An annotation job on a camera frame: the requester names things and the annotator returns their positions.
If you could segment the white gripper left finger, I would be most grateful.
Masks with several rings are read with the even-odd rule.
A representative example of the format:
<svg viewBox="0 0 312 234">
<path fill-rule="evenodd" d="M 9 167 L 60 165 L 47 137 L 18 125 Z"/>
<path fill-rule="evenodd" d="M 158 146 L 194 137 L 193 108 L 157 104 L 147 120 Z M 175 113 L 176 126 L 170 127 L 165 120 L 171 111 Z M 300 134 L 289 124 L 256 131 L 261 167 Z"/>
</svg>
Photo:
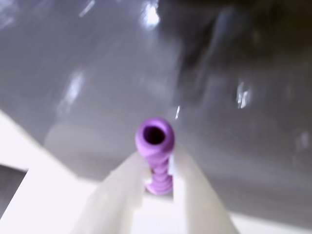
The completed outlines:
<svg viewBox="0 0 312 234">
<path fill-rule="evenodd" d="M 110 172 L 87 199 L 73 234 L 130 234 L 145 191 L 146 160 L 138 152 Z"/>
</svg>

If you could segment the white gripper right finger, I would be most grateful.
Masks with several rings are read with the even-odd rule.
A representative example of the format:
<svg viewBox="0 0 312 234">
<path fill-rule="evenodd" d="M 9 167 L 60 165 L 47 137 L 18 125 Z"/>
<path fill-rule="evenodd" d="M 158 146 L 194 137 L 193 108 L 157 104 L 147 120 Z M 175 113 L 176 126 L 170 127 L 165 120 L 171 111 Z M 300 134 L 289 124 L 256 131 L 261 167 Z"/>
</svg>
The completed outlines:
<svg viewBox="0 0 312 234">
<path fill-rule="evenodd" d="M 192 155 L 177 144 L 171 156 L 173 203 L 181 234 L 235 234 L 228 211 Z"/>
</svg>

